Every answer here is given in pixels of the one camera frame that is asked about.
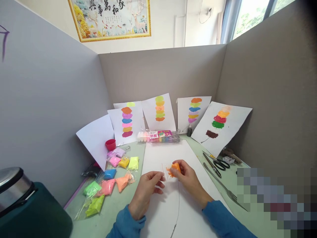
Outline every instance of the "glue bottle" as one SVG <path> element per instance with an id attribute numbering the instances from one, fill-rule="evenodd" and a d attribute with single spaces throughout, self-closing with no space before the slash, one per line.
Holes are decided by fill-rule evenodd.
<path id="1" fill-rule="evenodd" d="M 188 137 L 191 137 L 192 136 L 192 124 L 189 124 L 189 127 L 188 127 L 188 129 L 187 129 L 187 136 Z"/>

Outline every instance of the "hand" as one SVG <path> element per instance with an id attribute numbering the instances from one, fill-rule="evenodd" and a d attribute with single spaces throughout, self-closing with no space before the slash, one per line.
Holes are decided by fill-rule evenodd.
<path id="1" fill-rule="evenodd" d="M 140 220 L 144 216 L 149 208 L 150 197 L 153 193 L 163 194 L 163 191 L 158 188 L 165 187 L 161 181 L 164 181 L 164 173 L 157 171 L 148 172 L 140 177 L 138 187 L 128 206 L 134 220 Z"/>
<path id="2" fill-rule="evenodd" d="M 171 168 L 171 173 L 178 178 L 186 190 L 199 203 L 201 209 L 204 209 L 207 206 L 207 203 L 212 202 L 214 199 L 204 190 L 192 167 L 190 167 L 184 160 L 175 160 L 173 164 L 176 162 L 179 163 L 181 173 L 174 168 Z"/>

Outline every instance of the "window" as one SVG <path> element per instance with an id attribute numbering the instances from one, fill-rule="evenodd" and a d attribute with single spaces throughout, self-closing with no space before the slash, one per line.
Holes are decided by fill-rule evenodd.
<path id="1" fill-rule="evenodd" d="M 295 0 L 227 0 L 221 43 L 228 43 Z"/>

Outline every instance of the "wall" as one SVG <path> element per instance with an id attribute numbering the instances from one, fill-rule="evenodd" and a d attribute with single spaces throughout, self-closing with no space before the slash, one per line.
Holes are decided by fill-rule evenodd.
<path id="1" fill-rule="evenodd" d="M 1 1 L 0 24 L 10 32 L 0 61 L 0 169 L 22 167 L 64 205 L 92 161 L 75 133 L 111 107 L 99 57 L 15 1 Z"/>
<path id="2" fill-rule="evenodd" d="M 78 39 L 74 20 L 67 0 L 17 0 L 26 5 L 32 11 L 69 34 Z M 198 14 L 201 1 L 189 0 L 187 39 L 186 46 L 209 45 L 216 43 L 217 36 L 217 14 L 224 10 L 225 0 L 204 0 L 203 8 L 214 7 L 211 18 L 201 25 Z M 175 16 L 185 14 L 186 0 L 151 0 L 151 37 L 141 37 L 123 40 L 110 40 L 83 43 L 98 54 L 140 51 L 152 49 L 166 49 L 174 47 L 174 33 L 181 42 L 184 41 L 184 24 L 180 21 L 175 29 Z"/>
<path id="3" fill-rule="evenodd" d="M 295 1 L 230 42 L 216 97 L 253 108 L 230 143 L 236 154 L 294 185 L 316 166 L 317 62 L 311 27 L 306 9 Z"/>
<path id="4" fill-rule="evenodd" d="M 111 103 L 170 93 L 177 125 L 177 98 L 215 98 L 226 45 L 99 55 Z"/>

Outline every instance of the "person's left hand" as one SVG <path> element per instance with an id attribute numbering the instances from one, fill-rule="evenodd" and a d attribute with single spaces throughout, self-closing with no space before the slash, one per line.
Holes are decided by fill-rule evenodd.
<path id="1" fill-rule="evenodd" d="M 163 191 L 158 188 L 165 187 L 161 181 L 165 181 L 164 173 L 158 171 L 151 171 L 140 177 L 138 187 L 128 206 L 134 220 L 140 220 L 144 216 L 149 208 L 150 197 L 153 193 L 163 194 Z"/>

